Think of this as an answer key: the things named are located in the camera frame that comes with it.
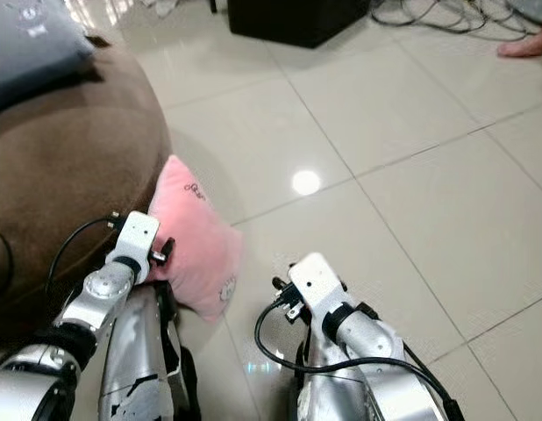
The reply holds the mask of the bare person foot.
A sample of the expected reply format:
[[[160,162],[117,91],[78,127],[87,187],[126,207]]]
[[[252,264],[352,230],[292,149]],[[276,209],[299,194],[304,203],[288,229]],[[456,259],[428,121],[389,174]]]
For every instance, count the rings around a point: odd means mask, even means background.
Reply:
[[[542,56],[542,32],[528,39],[508,41],[496,49],[496,56],[503,59],[536,59]]]

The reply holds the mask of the silver right robot leg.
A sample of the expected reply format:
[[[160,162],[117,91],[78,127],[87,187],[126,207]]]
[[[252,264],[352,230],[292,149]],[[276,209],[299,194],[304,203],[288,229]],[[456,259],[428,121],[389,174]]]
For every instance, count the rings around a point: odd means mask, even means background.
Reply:
[[[347,360],[338,346],[308,330],[307,339],[296,350],[295,363],[324,367]],[[294,409],[290,421],[375,421],[370,409],[371,393],[359,367],[322,374],[294,375]]]

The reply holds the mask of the white patterned cloth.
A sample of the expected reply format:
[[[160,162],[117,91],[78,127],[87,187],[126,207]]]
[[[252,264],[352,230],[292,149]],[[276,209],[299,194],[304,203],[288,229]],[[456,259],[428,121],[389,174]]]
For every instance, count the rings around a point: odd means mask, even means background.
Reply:
[[[158,18],[166,18],[175,11],[184,11],[186,4],[204,3],[204,8],[211,15],[217,15],[219,12],[218,0],[138,0],[140,4],[152,15]]]

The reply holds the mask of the silver left robot leg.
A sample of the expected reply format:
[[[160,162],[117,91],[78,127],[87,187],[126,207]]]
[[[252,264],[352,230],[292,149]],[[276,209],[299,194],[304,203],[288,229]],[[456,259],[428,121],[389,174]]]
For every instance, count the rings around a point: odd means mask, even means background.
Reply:
[[[197,368],[180,341],[178,311],[169,284],[131,289],[111,330],[100,421],[202,421]]]

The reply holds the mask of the pink plush pillow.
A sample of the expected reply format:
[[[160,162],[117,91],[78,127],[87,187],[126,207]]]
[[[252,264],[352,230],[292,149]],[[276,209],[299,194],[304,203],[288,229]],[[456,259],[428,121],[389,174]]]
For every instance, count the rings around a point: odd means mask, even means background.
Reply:
[[[174,155],[156,181],[148,214],[160,222],[153,249],[170,239],[175,245],[166,265],[152,268],[147,280],[167,282],[176,303],[215,324],[236,288],[242,235],[212,209],[199,181]]]

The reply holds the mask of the silver robot leg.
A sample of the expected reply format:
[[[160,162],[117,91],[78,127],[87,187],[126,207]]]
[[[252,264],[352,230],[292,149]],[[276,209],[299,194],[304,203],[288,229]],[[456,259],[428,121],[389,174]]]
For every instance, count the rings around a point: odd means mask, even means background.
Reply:
[[[180,341],[178,311],[169,284],[131,289],[111,330],[100,421],[202,421],[197,368]]]
[[[295,363],[324,367],[347,360],[338,346],[308,330],[307,339],[296,350]],[[290,421],[375,421],[370,409],[371,393],[359,367],[322,374],[294,375],[294,409]]]

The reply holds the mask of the black box cabinet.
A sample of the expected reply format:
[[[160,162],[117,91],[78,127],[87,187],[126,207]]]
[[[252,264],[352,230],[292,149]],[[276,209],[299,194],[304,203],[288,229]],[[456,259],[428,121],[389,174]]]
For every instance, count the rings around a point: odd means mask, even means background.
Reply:
[[[227,0],[236,35],[317,48],[367,15],[371,0]]]

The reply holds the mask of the brown round sofa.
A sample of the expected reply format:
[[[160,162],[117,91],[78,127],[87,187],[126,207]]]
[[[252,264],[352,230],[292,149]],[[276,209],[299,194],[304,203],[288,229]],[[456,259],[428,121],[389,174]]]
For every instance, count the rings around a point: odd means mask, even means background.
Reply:
[[[161,104],[124,45],[0,111],[0,353],[51,324],[103,265],[113,213],[144,211],[172,149]]]

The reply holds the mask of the grey pillow with print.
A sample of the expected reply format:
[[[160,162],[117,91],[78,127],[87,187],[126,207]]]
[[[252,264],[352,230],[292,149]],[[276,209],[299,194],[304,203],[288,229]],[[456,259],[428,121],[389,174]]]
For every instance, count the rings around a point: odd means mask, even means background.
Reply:
[[[0,111],[92,61],[64,0],[0,0]]]

